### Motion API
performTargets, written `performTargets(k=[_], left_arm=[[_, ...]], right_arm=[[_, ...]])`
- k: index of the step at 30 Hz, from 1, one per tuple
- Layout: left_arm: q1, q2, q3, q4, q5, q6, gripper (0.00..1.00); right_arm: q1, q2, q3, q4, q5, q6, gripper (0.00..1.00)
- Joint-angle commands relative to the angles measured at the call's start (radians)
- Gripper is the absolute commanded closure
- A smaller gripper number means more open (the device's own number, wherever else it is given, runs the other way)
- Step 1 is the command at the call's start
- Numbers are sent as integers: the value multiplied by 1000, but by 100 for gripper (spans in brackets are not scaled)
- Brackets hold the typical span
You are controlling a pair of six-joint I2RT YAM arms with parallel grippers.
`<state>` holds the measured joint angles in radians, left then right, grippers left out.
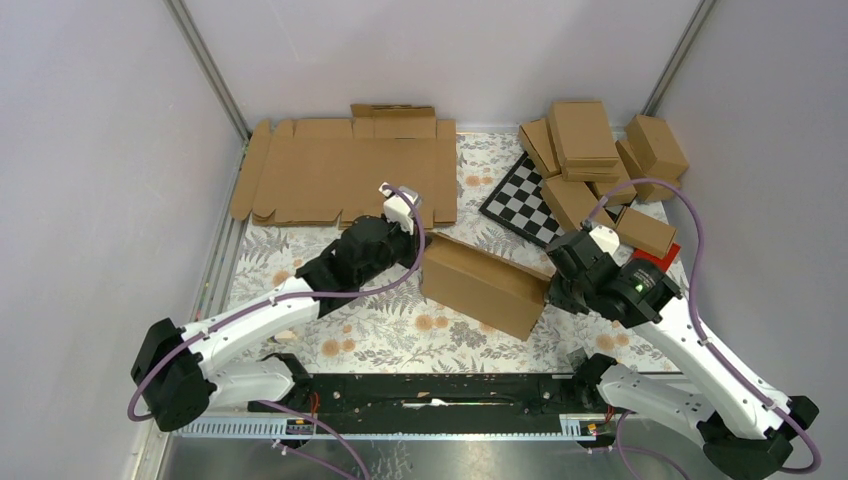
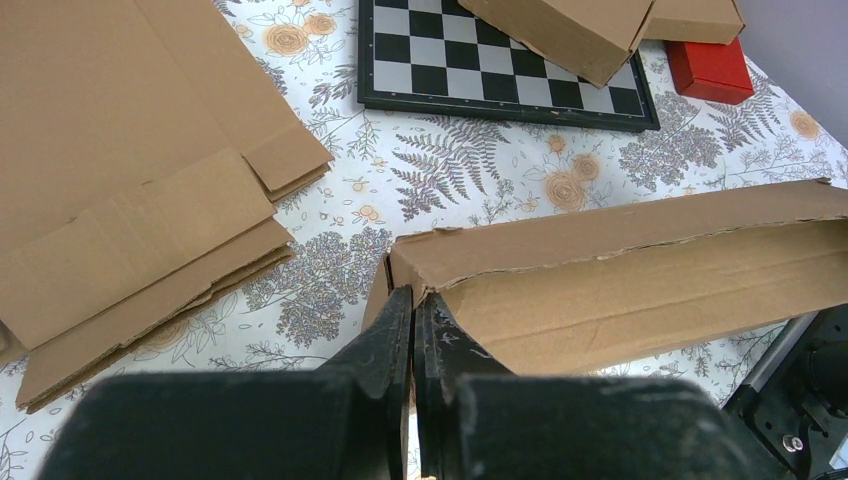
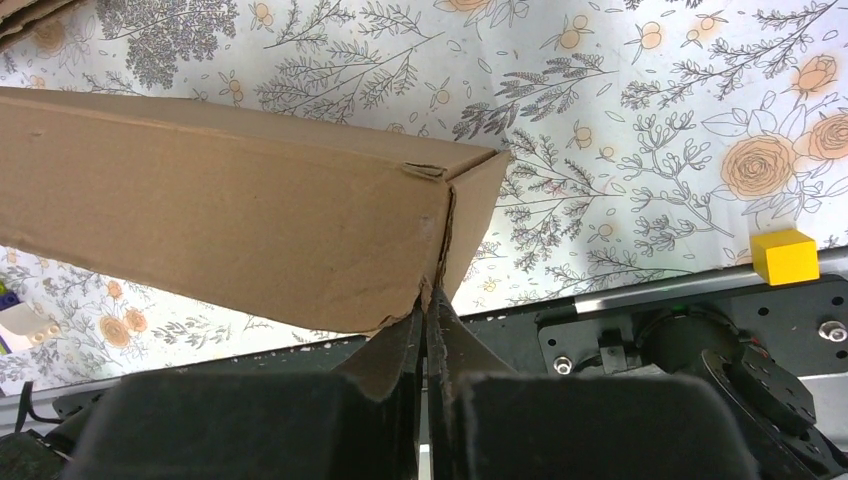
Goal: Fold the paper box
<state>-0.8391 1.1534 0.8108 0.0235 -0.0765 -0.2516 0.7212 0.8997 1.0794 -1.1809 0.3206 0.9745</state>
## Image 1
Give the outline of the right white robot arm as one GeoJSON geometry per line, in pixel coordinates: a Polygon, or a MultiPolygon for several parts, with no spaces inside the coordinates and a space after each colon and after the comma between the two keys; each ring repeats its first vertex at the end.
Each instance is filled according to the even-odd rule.
{"type": "Polygon", "coordinates": [[[575,402],[597,412],[630,410],[685,436],[732,479],[786,471],[792,441],[819,413],[806,396],[788,396],[748,368],[690,316],[690,303],[665,271],[645,258],[618,265],[617,234],[603,226],[566,233],[546,254],[555,265],[546,300],[570,313],[597,313],[658,348],[687,377],[689,393],[594,354],[576,367],[575,402]]]}

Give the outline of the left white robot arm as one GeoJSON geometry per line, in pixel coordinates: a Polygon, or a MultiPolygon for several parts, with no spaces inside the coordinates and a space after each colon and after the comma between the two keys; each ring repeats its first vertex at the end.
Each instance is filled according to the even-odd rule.
{"type": "Polygon", "coordinates": [[[427,246],[420,195],[384,183],[379,216],[353,221],[317,257],[280,285],[241,306],[178,327],[152,325],[131,367],[136,386],[127,406],[133,422],[178,430],[208,409],[277,402],[296,411],[309,401],[306,372],[290,354],[237,361],[250,346],[318,320],[367,295],[402,285],[427,246]]]}

